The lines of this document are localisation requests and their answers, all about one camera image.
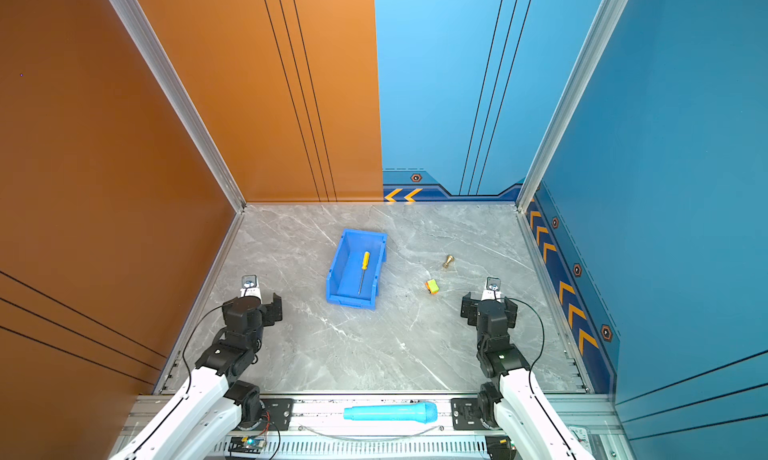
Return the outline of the yellow handled screwdriver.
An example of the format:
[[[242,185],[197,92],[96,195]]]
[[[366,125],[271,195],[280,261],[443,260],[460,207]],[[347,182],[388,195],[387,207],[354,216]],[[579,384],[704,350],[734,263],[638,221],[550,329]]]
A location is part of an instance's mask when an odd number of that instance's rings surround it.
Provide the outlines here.
[[[360,275],[358,290],[357,290],[358,295],[362,295],[362,289],[365,283],[365,276],[370,264],[370,257],[371,257],[370,251],[365,251],[363,254],[362,264],[361,264],[361,275]]]

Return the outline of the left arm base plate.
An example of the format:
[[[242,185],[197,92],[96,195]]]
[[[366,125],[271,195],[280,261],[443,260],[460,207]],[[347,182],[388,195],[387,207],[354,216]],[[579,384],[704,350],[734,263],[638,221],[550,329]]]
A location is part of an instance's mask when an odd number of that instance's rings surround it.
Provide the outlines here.
[[[240,431],[262,432],[278,430],[288,431],[293,415],[295,401],[289,397],[272,397],[261,399],[260,417],[253,421],[242,421],[237,427]]]

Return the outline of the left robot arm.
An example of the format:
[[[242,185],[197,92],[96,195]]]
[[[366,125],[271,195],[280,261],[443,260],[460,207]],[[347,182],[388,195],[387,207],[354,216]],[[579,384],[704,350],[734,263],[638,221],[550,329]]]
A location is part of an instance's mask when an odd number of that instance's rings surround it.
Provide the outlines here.
[[[259,387],[241,375],[257,363],[264,329],[283,320],[282,298],[265,304],[251,287],[221,312],[224,327],[185,384],[114,459],[203,459],[236,428],[269,426]]]

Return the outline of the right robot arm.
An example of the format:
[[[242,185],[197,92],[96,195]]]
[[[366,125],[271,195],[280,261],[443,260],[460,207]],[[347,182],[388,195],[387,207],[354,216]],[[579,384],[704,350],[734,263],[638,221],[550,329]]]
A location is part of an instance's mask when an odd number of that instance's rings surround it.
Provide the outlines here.
[[[592,459],[543,393],[535,363],[511,340],[519,303],[494,290],[462,297],[460,316],[476,328],[476,358],[488,379],[477,395],[480,419],[502,430],[524,459]]]

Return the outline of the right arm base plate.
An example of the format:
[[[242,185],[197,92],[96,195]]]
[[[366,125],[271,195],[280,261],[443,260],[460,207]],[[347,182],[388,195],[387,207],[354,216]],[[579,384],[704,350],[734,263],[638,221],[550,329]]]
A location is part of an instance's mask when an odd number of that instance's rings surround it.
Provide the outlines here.
[[[482,417],[476,397],[452,398],[450,400],[451,420],[456,431],[496,430]]]

